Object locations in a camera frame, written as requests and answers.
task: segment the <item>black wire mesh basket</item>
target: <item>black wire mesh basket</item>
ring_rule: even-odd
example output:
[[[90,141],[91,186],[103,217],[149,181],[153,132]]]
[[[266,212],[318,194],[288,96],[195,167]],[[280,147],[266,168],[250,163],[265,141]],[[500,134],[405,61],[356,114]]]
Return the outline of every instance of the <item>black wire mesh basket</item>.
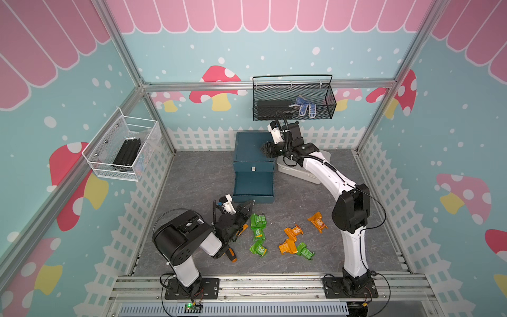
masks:
[[[288,120],[331,119],[336,108],[331,79],[333,75],[253,77],[253,120],[275,120],[277,111]]]

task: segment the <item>teal box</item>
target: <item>teal box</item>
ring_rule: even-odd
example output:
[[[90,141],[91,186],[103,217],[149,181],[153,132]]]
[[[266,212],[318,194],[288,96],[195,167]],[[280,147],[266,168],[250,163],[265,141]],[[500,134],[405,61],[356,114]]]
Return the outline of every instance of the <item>teal box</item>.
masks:
[[[276,159],[267,158],[261,151],[264,143],[273,141],[271,133],[244,131],[236,134],[234,153],[233,201],[242,203],[254,199],[256,203],[275,200],[273,177]]]

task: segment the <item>white wire mesh basket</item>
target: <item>white wire mesh basket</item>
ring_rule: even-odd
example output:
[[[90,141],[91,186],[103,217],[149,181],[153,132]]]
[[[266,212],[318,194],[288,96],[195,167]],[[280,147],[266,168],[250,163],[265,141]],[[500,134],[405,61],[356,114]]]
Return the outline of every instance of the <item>white wire mesh basket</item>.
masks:
[[[97,177],[138,182],[162,136],[160,125],[155,120],[124,116],[119,108],[113,117],[116,120],[109,129],[98,133],[82,154]],[[129,138],[141,140],[134,162],[131,166],[114,164],[123,142]]]

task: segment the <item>mushroom wall decal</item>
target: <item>mushroom wall decal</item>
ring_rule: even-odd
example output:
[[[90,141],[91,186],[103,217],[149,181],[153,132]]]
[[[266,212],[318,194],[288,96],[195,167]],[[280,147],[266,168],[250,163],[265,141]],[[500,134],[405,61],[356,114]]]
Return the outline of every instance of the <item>mushroom wall decal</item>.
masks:
[[[183,94],[178,91],[166,91],[166,92],[152,92],[151,98],[157,109],[162,109],[164,105],[165,112],[176,112],[178,107],[174,104],[174,101],[187,101]]]
[[[230,71],[229,69],[222,66],[211,66],[204,76],[201,78],[200,82],[240,82],[241,79]],[[247,94],[246,90],[223,90],[223,91],[192,91],[190,93],[190,101],[194,103],[202,103],[210,98],[213,100],[213,105],[211,109],[213,111],[227,111],[232,106],[229,100],[227,99],[227,94],[235,94],[240,96],[245,96]]]
[[[507,262],[507,232],[490,229],[486,231],[484,239],[489,248]]]
[[[349,100],[360,101],[363,98],[363,92],[359,88],[338,88],[334,91],[336,99],[335,111],[344,111],[347,109]]]
[[[60,243],[60,238],[47,238],[37,244],[2,294],[4,317],[25,317],[30,311],[34,290],[40,290],[45,295],[53,292],[63,273],[63,267],[48,266],[44,263],[53,255]]]
[[[482,225],[488,219],[491,211],[491,194],[488,185],[473,177],[439,174],[437,175],[436,190],[443,188],[448,195],[440,197],[440,202],[450,214],[457,214],[466,205],[473,221]]]
[[[377,88],[366,97],[366,101],[369,103],[379,102],[382,100],[386,91],[386,88]],[[398,104],[402,107],[403,114],[408,116],[414,108],[416,95],[417,80],[414,71],[410,70],[398,89],[398,92],[387,106],[384,113],[385,117],[392,120],[394,118],[394,110]]]
[[[48,191],[54,190],[60,184],[68,171],[81,156],[81,150],[87,145],[85,142],[71,143],[57,149],[49,158],[49,171],[51,173],[51,186]],[[58,228],[61,231],[72,229],[79,220],[84,198],[87,198],[93,208],[99,209],[109,190],[109,183],[100,180],[89,171],[85,179],[74,191],[69,201],[56,217]]]

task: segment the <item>teal drawer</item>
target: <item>teal drawer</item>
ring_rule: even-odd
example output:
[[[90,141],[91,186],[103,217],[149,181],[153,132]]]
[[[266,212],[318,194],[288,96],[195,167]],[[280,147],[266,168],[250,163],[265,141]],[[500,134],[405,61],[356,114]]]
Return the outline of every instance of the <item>teal drawer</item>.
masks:
[[[233,201],[254,199],[256,203],[272,203],[275,201],[273,177],[273,172],[236,172]]]

